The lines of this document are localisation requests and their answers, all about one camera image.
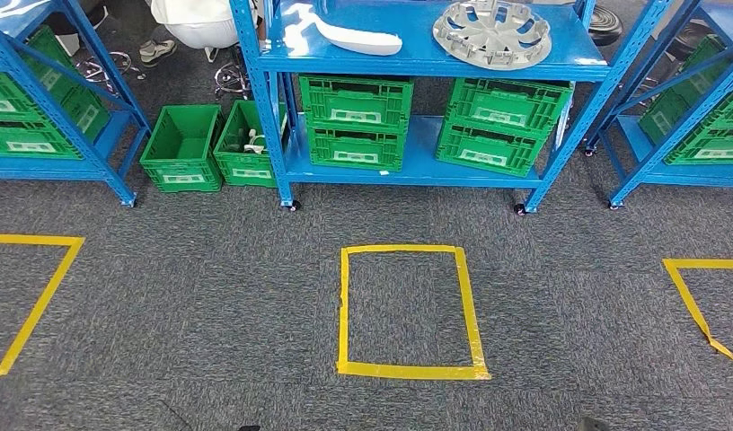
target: blue shelf frame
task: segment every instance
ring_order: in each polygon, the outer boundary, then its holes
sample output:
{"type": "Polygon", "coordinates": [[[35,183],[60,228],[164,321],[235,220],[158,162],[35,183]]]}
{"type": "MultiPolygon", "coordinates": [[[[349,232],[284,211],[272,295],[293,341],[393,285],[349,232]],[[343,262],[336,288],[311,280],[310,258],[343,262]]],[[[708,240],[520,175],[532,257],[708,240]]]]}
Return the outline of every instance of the blue shelf frame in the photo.
{"type": "Polygon", "coordinates": [[[685,1],[671,21],[660,33],[658,41],[652,48],[648,61],[640,64],[633,71],[630,84],[627,84],[618,94],[610,110],[602,118],[600,127],[587,141],[587,155],[591,155],[597,144],[605,146],[610,161],[618,173],[620,184],[608,197],[610,208],[623,206],[623,200],[641,184],[667,184],[679,186],[711,186],[733,187],[733,164],[731,165],[667,165],[663,159],[676,147],[711,110],[733,91],[733,60],[731,66],[721,75],[711,87],[710,92],[704,94],[695,105],[675,124],[672,130],[663,138],[659,145],[653,145],[647,135],[639,127],[639,117],[621,115],[637,103],[647,100],[673,85],[681,83],[702,70],[722,61],[733,58],[733,4],[719,4],[717,2],[703,2],[703,0],[685,1]],[[720,35],[727,44],[726,51],[707,62],[692,67],[685,73],[676,76],[665,83],[656,86],[649,92],[634,97],[633,94],[644,82],[673,38],[693,18],[705,20],[711,28],[720,35]],[[626,171],[614,143],[610,142],[608,132],[611,127],[617,126],[622,132],[625,144],[631,148],[634,156],[633,166],[626,171]]]}
{"type": "Polygon", "coordinates": [[[230,3],[282,206],[293,205],[290,185],[296,182],[393,184],[530,189],[524,210],[533,213],[672,1],[649,1],[609,64],[587,33],[596,0],[578,0],[574,5],[532,4],[536,13],[550,21],[552,53],[541,64],[516,71],[471,66],[448,56],[438,46],[430,32],[432,22],[449,4],[447,1],[266,0],[268,39],[263,49],[259,48],[255,37],[248,2],[230,0],[230,3]],[[374,57],[332,46],[312,25],[312,1],[319,2],[317,10],[326,11],[325,18],[330,24],[397,32],[403,40],[402,50],[394,56],[374,57]],[[569,107],[563,111],[555,134],[557,138],[542,172],[531,171],[525,178],[519,178],[439,163],[434,153],[441,119],[421,116],[410,121],[403,169],[400,172],[369,172],[312,165],[308,160],[305,119],[302,117],[290,117],[292,133],[286,145],[281,144],[276,126],[279,124],[278,112],[275,112],[278,88],[281,85],[287,106],[295,107],[290,73],[303,72],[506,77],[590,82],[596,83],[596,87],[567,130],[569,107]]]}
{"type": "Polygon", "coordinates": [[[9,74],[79,151],[81,160],[29,159],[0,157],[0,180],[94,180],[104,181],[119,197],[121,204],[132,207],[137,195],[125,183],[139,145],[149,137],[151,128],[144,111],[120,75],[96,31],[75,0],[0,1],[0,72],[9,74]],[[86,46],[104,67],[119,97],[96,84],[88,83],[75,70],[60,65],[39,51],[23,44],[50,13],[63,13],[78,30],[86,46]],[[87,139],[62,107],[51,97],[18,54],[25,53],[41,63],[84,85],[116,106],[110,120],[94,141],[87,139]],[[110,155],[129,126],[136,134],[118,168],[110,165],[110,155]]]}

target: yellow floor tape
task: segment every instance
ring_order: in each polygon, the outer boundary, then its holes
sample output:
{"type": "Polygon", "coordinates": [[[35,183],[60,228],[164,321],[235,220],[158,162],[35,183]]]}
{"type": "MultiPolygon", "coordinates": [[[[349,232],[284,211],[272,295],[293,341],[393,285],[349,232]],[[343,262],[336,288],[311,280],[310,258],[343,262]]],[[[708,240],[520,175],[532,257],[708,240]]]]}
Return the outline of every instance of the yellow floor tape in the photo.
{"type": "Polygon", "coordinates": [[[689,310],[689,313],[697,323],[697,326],[700,327],[702,333],[705,334],[708,342],[713,348],[728,356],[733,361],[733,352],[712,336],[708,322],[705,321],[705,317],[700,312],[700,308],[694,301],[692,293],[689,292],[689,288],[686,286],[679,272],[679,269],[733,269],[733,259],[663,259],[663,264],[666,266],[666,270],[671,276],[671,279],[674,280],[676,288],[678,288],[678,293],[684,299],[686,309],[689,310]]]}
{"type": "Polygon", "coordinates": [[[389,379],[416,379],[416,380],[489,380],[490,374],[485,365],[481,335],[478,330],[478,320],[475,316],[475,305],[472,300],[470,274],[467,270],[467,259],[464,249],[450,245],[419,245],[419,244],[384,244],[361,245],[343,248],[340,253],[340,335],[338,353],[338,373],[383,377],[389,379]],[[350,362],[348,360],[348,282],[349,282],[349,255],[355,253],[379,253],[394,251],[413,252],[442,252],[453,253],[456,261],[456,271],[459,277],[459,287],[462,291],[462,307],[464,309],[464,323],[467,329],[467,338],[470,341],[472,366],[411,366],[411,365],[383,365],[350,362]]]}
{"type": "Polygon", "coordinates": [[[81,249],[81,245],[84,243],[84,238],[72,237],[72,236],[39,236],[39,235],[11,235],[11,234],[0,234],[0,244],[29,244],[29,245],[57,245],[68,247],[65,257],[60,261],[57,270],[55,271],[49,283],[41,292],[39,301],[33,305],[31,313],[25,322],[17,332],[12,345],[7,349],[0,363],[0,377],[7,374],[12,368],[14,361],[17,356],[20,355],[25,342],[28,341],[28,337],[31,336],[33,329],[36,327],[36,323],[39,322],[41,315],[47,308],[49,300],[52,299],[52,295],[57,290],[60,282],[65,273],[73,263],[75,256],[78,255],[78,251],[81,249]]]}

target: shelf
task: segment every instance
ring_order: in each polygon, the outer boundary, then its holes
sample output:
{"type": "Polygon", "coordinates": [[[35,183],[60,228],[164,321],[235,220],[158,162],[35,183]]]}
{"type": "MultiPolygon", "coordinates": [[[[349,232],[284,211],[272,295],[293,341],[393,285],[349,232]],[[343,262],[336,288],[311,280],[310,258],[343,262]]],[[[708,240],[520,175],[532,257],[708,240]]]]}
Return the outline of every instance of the shelf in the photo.
{"type": "Polygon", "coordinates": [[[733,44],[733,3],[703,2],[702,18],[727,43],[733,44]]]}
{"type": "Polygon", "coordinates": [[[0,0],[0,31],[24,40],[55,11],[55,6],[53,0],[0,0]]]}
{"type": "MultiPolygon", "coordinates": [[[[628,140],[636,163],[641,163],[652,151],[652,143],[639,127],[639,117],[618,117],[621,131],[628,140]]],[[[660,162],[642,182],[681,186],[733,187],[733,164],[667,165],[660,162]]]]}
{"type": "MultiPolygon", "coordinates": [[[[131,121],[124,110],[110,113],[110,121],[97,136],[94,147],[108,159],[131,121]]],[[[0,180],[101,180],[102,174],[86,160],[0,157],[0,180]]]]}
{"type": "Polygon", "coordinates": [[[409,134],[403,151],[403,169],[400,172],[370,171],[337,168],[311,164],[308,140],[305,135],[305,117],[299,116],[298,139],[291,137],[287,146],[285,175],[290,182],[322,182],[335,184],[384,184],[413,186],[459,186],[533,189],[541,180],[535,169],[524,178],[496,172],[487,172],[435,159],[436,142],[441,117],[412,116],[409,134]]]}
{"type": "Polygon", "coordinates": [[[492,71],[451,57],[433,39],[433,22],[448,2],[328,0],[324,3],[327,12],[323,19],[327,23],[397,33],[403,40],[401,51],[378,57],[338,48],[316,30],[310,1],[281,0],[269,31],[272,46],[261,53],[256,66],[279,72],[561,81],[601,81],[610,71],[572,5],[531,4],[552,27],[552,53],[541,64],[527,69],[492,71]]]}

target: white plastic part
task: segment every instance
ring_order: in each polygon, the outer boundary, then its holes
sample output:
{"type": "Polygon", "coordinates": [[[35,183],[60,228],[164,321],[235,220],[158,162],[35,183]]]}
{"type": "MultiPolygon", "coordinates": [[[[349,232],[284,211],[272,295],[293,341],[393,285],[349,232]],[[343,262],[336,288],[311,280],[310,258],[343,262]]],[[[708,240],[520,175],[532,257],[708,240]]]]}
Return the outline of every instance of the white plastic part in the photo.
{"type": "Polygon", "coordinates": [[[332,45],[371,56],[391,56],[401,50],[403,41],[394,34],[352,30],[330,25],[315,15],[316,30],[332,45]]]}
{"type": "Polygon", "coordinates": [[[552,51],[549,23],[525,4],[472,0],[448,6],[433,37],[452,56],[475,66],[515,70],[534,66],[552,51]]]}

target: stacked crates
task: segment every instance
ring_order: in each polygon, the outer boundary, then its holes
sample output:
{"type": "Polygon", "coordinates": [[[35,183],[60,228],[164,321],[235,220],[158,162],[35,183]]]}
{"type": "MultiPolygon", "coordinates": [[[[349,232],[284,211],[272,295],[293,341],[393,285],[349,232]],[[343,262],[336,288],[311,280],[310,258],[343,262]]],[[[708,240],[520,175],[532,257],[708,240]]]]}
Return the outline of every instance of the stacked crates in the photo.
{"type": "MultiPolygon", "coordinates": [[[[682,72],[724,50],[717,36],[702,40],[682,66],[682,72]]],[[[662,92],[641,117],[639,126],[653,144],[659,144],[674,125],[708,93],[729,67],[724,60],[662,92]]],[[[680,142],[664,160],[667,164],[733,164],[733,92],[680,142]]]]}
{"type": "Polygon", "coordinates": [[[456,79],[436,158],[524,177],[571,94],[570,83],[456,79]]]}
{"type": "MultiPolygon", "coordinates": [[[[287,109],[279,105],[279,135],[286,142],[287,109]]],[[[255,101],[235,101],[213,156],[227,184],[277,187],[255,101]]]]}
{"type": "Polygon", "coordinates": [[[300,75],[311,163],[400,171],[412,78],[300,75]]]}
{"type": "Polygon", "coordinates": [[[162,192],[219,191],[212,150],[224,116],[218,105],[164,106],[139,162],[162,192]]]}
{"type": "MultiPolygon", "coordinates": [[[[49,27],[40,27],[30,37],[28,45],[63,66],[73,68],[70,57],[49,27]]],[[[22,54],[22,58],[68,116],[93,141],[110,118],[100,98],[32,57],[22,54]]],[[[0,73],[0,156],[81,158],[25,91],[3,73],[0,73]]]]}

